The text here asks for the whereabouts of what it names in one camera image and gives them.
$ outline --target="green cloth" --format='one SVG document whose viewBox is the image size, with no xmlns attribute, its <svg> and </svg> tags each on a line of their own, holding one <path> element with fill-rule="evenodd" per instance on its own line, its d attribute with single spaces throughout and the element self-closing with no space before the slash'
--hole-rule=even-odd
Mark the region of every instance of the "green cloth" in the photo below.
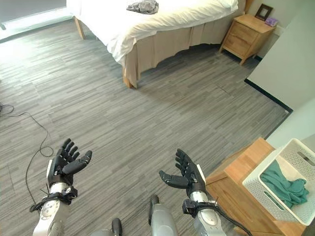
<svg viewBox="0 0 315 236">
<path fill-rule="evenodd" d="M 299 178 L 295 181 L 288 181 L 282 174 L 277 161 L 271 163 L 260 175 L 260 179 L 289 208 L 307 202 L 306 195 L 309 194 L 309 191 L 304 187 L 306 180 Z"/>
</svg>

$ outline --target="black robotic finger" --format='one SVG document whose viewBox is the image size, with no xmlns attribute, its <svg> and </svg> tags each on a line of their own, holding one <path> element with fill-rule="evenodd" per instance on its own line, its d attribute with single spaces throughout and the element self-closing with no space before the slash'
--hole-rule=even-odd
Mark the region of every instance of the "black robotic finger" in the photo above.
<svg viewBox="0 0 315 236">
<path fill-rule="evenodd" d="M 177 161 L 179 164 L 181 164 L 182 165 L 182 163 L 183 163 L 183 159 L 181 159 L 181 158 L 179 158 L 179 157 L 175 157 L 175 161 Z"/>
<path fill-rule="evenodd" d="M 71 151 L 69 152 L 70 156 L 73 156 L 73 154 L 78 150 L 78 147 L 75 146 L 74 148 L 71 149 Z"/>
<path fill-rule="evenodd" d="M 187 161 L 187 162 L 191 162 L 191 159 L 190 157 L 181 149 L 177 149 L 177 152 L 176 152 L 176 156 Z"/>
<path fill-rule="evenodd" d="M 66 147 L 65 151 L 69 152 L 71 150 L 71 148 L 73 147 L 74 142 L 71 142 L 70 144 L 68 144 L 68 146 Z"/>
<path fill-rule="evenodd" d="M 165 173 L 164 171 L 159 171 L 159 176 L 168 186 L 173 188 L 185 189 L 188 187 L 188 179 L 182 176 L 173 176 Z"/>
<path fill-rule="evenodd" d="M 67 147 L 67 145 L 71 142 L 71 139 L 67 139 L 63 145 L 62 145 L 62 148 L 65 149 Z"/>
<path fill-rule="evenodd" d="M 186 170 L 178 163 L 176 163 L 175 166 L 181 171 L 182 176 L 184 176 Z"/>
<path fill-rule="evenodd" d="M 92 151 L 87 151 L 87 153 L 81 157 L 78 158 L 72 162 L 70 162 L 69 164 L 65 165 L 63 167 L 63 174 L 65 175 L 74 175 L 75 173 L 78 173 L 80 170 L 84 169 L 90 162 L 92 158 Z"/>
<path fill-rule="evenodd" d="M 73 157 L 72 157 L 72 161 L 74 161 L 75 159 L 77 159 L 77 157 L 80 155 L 79 152 L 76 152 Z"/>
</svg>

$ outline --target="laundry basket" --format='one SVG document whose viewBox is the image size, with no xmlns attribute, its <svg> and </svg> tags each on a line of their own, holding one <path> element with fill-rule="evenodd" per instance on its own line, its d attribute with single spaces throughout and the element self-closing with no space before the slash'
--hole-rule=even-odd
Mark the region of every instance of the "laundry basket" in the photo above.
<svg viewBox="0 0 315 236">
<path fill-rule="evenodd" d="M 305 188 L 310 193 L 306 203 L 290 209 L 262 182 L 260 175 L 275 160 L 287 180 L 303 178 L 307 181 Z M 284 148 L 269 154 L 248 175 L 243 185 L 277 220 L 310 225 L 315 217 L 315 153 L 297 139 L 292 139 Z"/>
</svg>

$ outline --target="wooden nightstand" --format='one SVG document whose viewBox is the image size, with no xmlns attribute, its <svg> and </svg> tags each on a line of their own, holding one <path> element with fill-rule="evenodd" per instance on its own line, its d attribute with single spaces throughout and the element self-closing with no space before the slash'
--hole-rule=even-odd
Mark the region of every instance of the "wooden nightstand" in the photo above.
<svg viewBox="0 0 315 236">
<path fill-rule="evenodd" d="M 243 65 L 247 58 L 256 56 L 275 27 L 270 27 L 264 21 L 246 14 L 234 18 L 219 52 L 223 49 L 241 58 Z"/>
</svg>

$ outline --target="vinyl plank flooring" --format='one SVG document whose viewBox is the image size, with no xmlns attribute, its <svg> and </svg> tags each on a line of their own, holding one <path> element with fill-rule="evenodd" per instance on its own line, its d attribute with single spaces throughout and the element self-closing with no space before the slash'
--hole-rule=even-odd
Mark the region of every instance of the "vinyl plank flooring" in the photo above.
<svg viewBox="0 0 315 236">
<path fill-rule="evenodd" d="M 196 235 L 183 215 L 184 191 L 159 179 L 177 174 L 176 148 L 185 150 L 207 176 L 233 152 L 266 136 L 286 116 L 279 105 L 244 79 L 258 64 L 244 66 L 217 46 L 199 45 L 142 74 L 139 89 L 127 89 L 121 66 L 73 22 L 34 31 L 0 44 L 0 101 L 29 111 L 50 133 L 55 150 L 67 137 L 81 152 L 94 152 L 75 176 L 79 197 L 66 223 L 69 236 L 86 236 L 122 220 L 125 236 L 151 235 L 148 200 L 158 194 L 172 211 L 180 235 Z M 38 215 L 24 182 L 31 156 L 45 132 L 27 115 L 0 118 L 0 232 L 32 235 Z M 34 159 L 30 189 L 43 197 L 48 158 Z M 228 236 L 232 226 L 222 220 Z"/>
</svg>

